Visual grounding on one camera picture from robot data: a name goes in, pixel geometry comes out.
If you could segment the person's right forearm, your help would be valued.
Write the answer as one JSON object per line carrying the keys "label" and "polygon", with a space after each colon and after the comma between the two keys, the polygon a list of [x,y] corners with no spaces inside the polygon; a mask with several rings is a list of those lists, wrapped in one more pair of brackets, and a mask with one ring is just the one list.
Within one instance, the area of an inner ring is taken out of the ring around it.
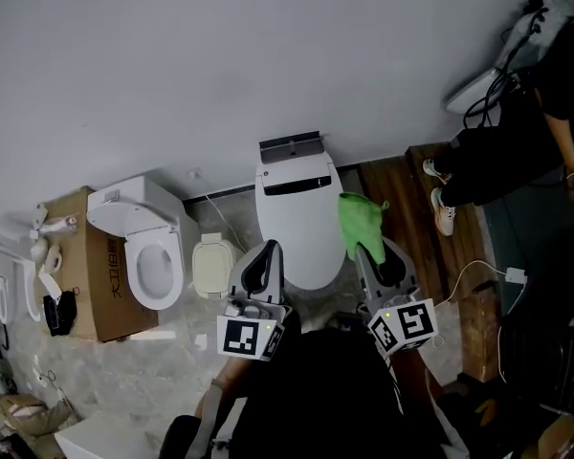
{"label": "person's right forearm", "polygon": [[443,388],[423,361],[419,350],[409,350],[393,354],[390,358],[400,392],[412,405],[429,404],[431,398],[437,400]]}

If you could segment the white open toilet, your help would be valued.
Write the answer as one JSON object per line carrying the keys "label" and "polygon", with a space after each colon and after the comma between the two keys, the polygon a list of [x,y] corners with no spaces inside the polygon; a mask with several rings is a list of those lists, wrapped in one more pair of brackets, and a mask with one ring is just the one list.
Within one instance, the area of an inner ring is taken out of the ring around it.
{"label": "white open toilet", "polygon": [[87,221],[124,240],[129,287],[144,307],[166,310],[186,292],[201,232],[175,195],[131,178],[91,193]]}

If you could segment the person's black clothed body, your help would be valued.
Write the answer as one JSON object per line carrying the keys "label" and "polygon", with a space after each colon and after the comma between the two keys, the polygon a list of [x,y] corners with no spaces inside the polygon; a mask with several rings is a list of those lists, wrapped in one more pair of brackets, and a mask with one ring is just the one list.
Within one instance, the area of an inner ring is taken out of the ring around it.
{"label": "person's black clothed body", "polygon": [[367,332],[303,332],[294,318],[270,361],[250,360],[227,417],[217,421],[211,383],[174,419],[159,459],[470,459],[441,397],[408,403],[390,357]]}

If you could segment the wooden platform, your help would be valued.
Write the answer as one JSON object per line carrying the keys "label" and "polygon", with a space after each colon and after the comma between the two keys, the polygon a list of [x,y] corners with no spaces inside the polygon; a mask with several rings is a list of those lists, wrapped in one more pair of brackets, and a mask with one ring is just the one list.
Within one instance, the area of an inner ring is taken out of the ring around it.
{"label": "wooden platform", "polygon": [[389,202],[383,234],[413,260],[423,296],[437,304],[439,317],[458,317],[457,335],[442,330],[439,349],[454,343],[462,372],[485,383],[498,375],[498,284],[503,275],[485,245],[479,208],[459,208],[450,237],[436,228],[430,194],[439,182],[423,172],[422,162],[447,149],[445,143],[412,146],[402,156],[360,164],[359,173],[370,200]]}

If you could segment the black pouch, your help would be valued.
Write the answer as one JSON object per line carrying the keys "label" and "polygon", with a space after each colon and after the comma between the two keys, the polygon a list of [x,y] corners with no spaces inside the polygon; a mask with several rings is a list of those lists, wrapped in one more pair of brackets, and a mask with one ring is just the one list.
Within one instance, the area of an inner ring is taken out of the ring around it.
{"label": "black pouch", "polygon": [[66,291],[57,299],[45,295],[43,310],[50,335],[52,337],[68,336],[77,319],[76,294]]}

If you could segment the beige trash bin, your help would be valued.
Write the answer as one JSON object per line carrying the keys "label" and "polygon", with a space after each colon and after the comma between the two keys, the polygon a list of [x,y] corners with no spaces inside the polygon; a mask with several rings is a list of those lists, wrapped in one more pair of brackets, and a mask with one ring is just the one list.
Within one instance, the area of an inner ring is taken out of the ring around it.
{"label": "beige trash bin", "polygon": [[193,286],[205,299],[219,300],[229,291],[232,268],[239,251],[220,232],[203,233],[192,252]]}

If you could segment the white smart toilet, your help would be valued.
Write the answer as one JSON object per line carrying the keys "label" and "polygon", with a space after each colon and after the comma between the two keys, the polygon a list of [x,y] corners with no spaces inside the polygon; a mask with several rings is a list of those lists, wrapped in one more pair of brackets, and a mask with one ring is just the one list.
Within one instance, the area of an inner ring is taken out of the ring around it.
{"label": "white smart toilet", "polygon": [[320,154],[295,157],[275,163],[260,163],[255,181],[260,181],[268,196],[283,195],[328,186],[340,179],[331,157]]}

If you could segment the white paper card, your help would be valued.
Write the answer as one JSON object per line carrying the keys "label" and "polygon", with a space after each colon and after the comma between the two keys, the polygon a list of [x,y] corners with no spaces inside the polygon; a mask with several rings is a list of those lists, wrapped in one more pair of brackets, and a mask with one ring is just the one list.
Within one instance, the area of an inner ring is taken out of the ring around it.
{"label": "white paper card", "polygon": [[61,298],[63,291],[53,276],[46,272],[45,265],[42,265],[39,269],[38,278],[47,290],[49,296],[53,300],[58,301]]}

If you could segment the green cloth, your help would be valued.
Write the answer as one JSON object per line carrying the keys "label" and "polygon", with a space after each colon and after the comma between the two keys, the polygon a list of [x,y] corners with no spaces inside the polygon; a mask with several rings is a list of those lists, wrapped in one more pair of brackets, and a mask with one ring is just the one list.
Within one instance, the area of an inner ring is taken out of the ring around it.
{"label": "green cloth", "polygon": [[355,260],[356,248],[361,245],[377,265],[386,262],[382,224],[384,212],[388,208],[388,201],[377,205],[358,193],[340,194],[338,216],[342,239],[351,260]]}

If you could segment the white cabinet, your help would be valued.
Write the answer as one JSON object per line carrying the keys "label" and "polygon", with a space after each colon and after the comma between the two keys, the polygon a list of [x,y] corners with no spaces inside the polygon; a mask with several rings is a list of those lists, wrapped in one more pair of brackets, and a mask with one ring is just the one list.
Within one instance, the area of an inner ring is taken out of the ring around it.
{"label": "white cabinet", "polygon": [[55,434],[66,459],[159,459],[169,421],[98,411]]}

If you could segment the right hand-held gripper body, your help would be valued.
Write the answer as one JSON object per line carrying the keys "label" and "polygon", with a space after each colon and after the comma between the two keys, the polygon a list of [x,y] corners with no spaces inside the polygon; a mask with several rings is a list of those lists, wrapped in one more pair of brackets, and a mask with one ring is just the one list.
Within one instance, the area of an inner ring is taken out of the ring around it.
{"label": "right hand-held gripper body", "polygon": [[419,288],[402,295],[367,292],[365,305],[367,328],[381,355],[416,349],[438,335],[433,300]]}

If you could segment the black suitcase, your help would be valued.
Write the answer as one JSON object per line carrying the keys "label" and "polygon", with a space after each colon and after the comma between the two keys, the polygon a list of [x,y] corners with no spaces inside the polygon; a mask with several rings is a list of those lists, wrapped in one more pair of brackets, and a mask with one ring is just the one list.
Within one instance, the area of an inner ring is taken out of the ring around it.
{"label": "black suitcase", "polygon": [[523,304],[505,316],[498,372],[523,400],[574,415],[574,306]]}

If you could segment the white wall-mounted fixture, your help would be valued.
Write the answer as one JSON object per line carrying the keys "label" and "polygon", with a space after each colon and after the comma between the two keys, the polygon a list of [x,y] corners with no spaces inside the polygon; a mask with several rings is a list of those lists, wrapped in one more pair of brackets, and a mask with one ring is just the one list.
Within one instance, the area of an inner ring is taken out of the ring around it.
{"label": "white wall-mounted fixture", "polygon": [[504,82],[541,61],[566,23],[569,6],[557,0],[529,0],[516,23],[502,34],[503,46],[491,68],[445,101],[445,109],[464,118],[489,110]]}

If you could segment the person's left forearm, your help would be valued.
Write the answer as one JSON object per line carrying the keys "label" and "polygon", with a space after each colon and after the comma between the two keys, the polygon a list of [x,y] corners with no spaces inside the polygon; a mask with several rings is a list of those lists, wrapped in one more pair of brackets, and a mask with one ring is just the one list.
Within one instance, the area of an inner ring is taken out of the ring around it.
{"label": "person's left forearm", "polygon": [[217,408],[217,421],[224,420],[229,414],[233,403],[246,393],[247,381],[253,362],[237,357],[229,357],[224,367],[211,381],[222,390]]}

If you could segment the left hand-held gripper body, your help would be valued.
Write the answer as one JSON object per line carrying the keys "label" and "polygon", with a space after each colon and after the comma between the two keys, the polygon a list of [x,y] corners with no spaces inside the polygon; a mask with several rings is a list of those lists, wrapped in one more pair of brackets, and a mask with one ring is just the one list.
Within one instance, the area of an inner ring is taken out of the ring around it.
{"label": "left hand-held gripper body", "polygon": [[229,298],[217,317],[217,351],[221,355],[270,361],[293,313],[287,305]]}

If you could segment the large cardboard box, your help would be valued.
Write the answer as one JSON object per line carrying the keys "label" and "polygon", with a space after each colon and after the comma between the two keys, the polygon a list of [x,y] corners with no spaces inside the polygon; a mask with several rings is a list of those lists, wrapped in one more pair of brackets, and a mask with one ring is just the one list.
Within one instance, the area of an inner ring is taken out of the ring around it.
{"label": "large cardboard box", "polygon": [[94,228],[86,219],[88,196],[83,186],[45,204],[50,222],[77,220],[73,232],[45,236],[59,247],[61,266],[52,278],[74,295],[77,317],[67,336],[107,342],[151,330],[158,314],[133,296],[126,273],[124,240]]}

